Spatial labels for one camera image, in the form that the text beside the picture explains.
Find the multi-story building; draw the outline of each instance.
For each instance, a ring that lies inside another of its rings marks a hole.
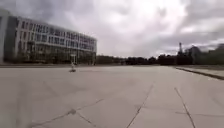
[[[97,40],[0,9],[0,63],[94,63]]]

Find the cloudy sky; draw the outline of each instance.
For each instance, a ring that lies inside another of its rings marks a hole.
[[[224,41],[223,0],[0,0],[13,14],[98,39],[98,54],[157,56],[179,42],[212,48]]]

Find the curb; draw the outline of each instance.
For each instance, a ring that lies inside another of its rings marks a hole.
[[[214,75],[214,74],[209,74],[209,73],[204,73],[204,72],[199,72],[199,71],[192,71],[192,70],[177,68],[177,67],[175,67],[175,69],[186,71],[186,72],[191,72],[191,73],[195,73],[195,74],[199,74],[199,75],[203,75],[203,76],[208,76],[208,77],[216,78],[216,79],[219,79],[219,80],[224,80],[224,77],[219,76],[219,75]]]

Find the paved plaza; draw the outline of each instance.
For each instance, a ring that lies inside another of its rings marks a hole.
[[[223,128],[224,81],[172,67],[0,68],[0,128]]]

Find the pavement joint line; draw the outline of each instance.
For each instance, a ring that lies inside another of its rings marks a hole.
[[[176,114],[187,114],[187,113],[184,113],[184,112],[176,112]],[[224,115],[207,115],[207,114],[190,114],[190,115],[195,115],[195,116],[207,116],[207,117],[217,117],[217,118],[224,118]]]
[[[189,117],[189,119],[190,119],[190,121],[191,121],[191,124],[192,124],[193,128],[196,128],[196,126],[195,126],[195,124],[194,124],[194,121],[193,121],[193,118],[191,117],[191,114],[190,114],[190,112],[188,111],[187,106],[186,106],[186,104],[184,103],[184,100],[183,100],[182,96],[180,95],[180,93],[179,93],[179,91],[177,90],[176,87],[174,88],[174,90],[177,92],[177,95],[180,97],[181,102],[182,102],[182,104],[183,104],[183,106],[184,106],[184,109],[185,109],[185,111],[186,111],[186,114],[188,115],[188,117]]]
[[[51,120],[48,120],[48,121],[45,121],[45,122],[42,122],[42,123],[33,123],[33,124],[31,124],[31,128],[35,128],[37,126],[44,126],[45,124],[51,123],[51,122],[53,122],[55,120],[62,119],[64,117],[68,116],[68,115],[75,115],[76,113],[77,113],[76,110],[72,109],[69,112],[67,112],[67,113],[65,113],[65,114],[63,114],[61,116],[55,117],[55,118],[53,118]]]
[[[204,73],[204,72],[200,72],[200,71],[193,71],[193,70],[188,70],[188,69],[178,68],[178,67],[175,67],[175,69],[186,71],[186,72],[191,72],[191,73],[195,73],[195,74],[199,74],[199,75],[203,75],[203,76],[208,76],[208,77],[215,78],[215,79],[218,79],[218,80],[224,80],[224,77],[219,76],[219,75]]]
[[[101,102],[101,101],[103,101],[103,100],[105,100],[105,99],[100,99],[100,100],[97,100],[96,102],[94,102],[94,103],[92,103],[92,104],[89,104],[89,105],[86,105],[86,106],[80,107],[80,108],[78,108],[78,109],[76,109],[76,110],[78,111],[78,110],[82,110],[82,109],[84,109],[84,108],[87,108],[87,107],[93,106],[93,105],[95,105],[95,104],[97,104],[97,103],[99,103],[99,102]]]
[[[98,103],[104,101],[104,100],[110,99],[110,98],[112,98],[113,96],[115,96],[116,94],[121,93],[121,92],[123,92],[123,91],[126,91],[126,90],[128,90],[128,89],[130,89],[130,88],[122,88],[120,91],[111,94],[111,95],[108,96],[107,98],[100,99],[100,100],[98,100],[98,101],[96,101],[96,102],[94,102],[94,103],[91,103],[91,104],[89,104],[89,105],[85,105],[85,106],[80,107],[80,108],[78,108],[78,109],[76,109],[76,110],[78,111],[78,110],[82,110],[82,109],[87,108],[87,107],[91,107],[91,106],[93,106],[93,105],[95,105],[95,104],[98,104]]]
[[[148,97],[149,97],[150,92],[152,91],[152,89],[153,89],[153,85],[150,86],[149,91],[148,91],[148,93],[147,93],[147,95],[146,95],[146,98],[144,99],[142,105],[138,108],[138,110],[137,110],[135,116],[132,118],[131,122],[128,124],[128,126],[127,126],[126,128],[129,128],[129,127],[131,126],[131,124],[133,123],[133,121],[135,120],[135,118],[137,117],[137,115],[139,114],[140,110],[141,110],[141,109],[143,108],[143,106],[145,105],[145,102],[146,102],[146,100],[148,99]]]
[[[97,125],[95,125],[95,124],[93,124],[90,120],[88,120],[88,119],[86,119],[84,116],[82,116],[80,113],[78,113],[77,112],[77,115],[79,116],[79,117],[81,117],[83,120],[85,120],[86,122],[88,122],[90,125],[92,125],[93,127],[95,127],[95,128],[99,128],[99,127],[97,127]]]

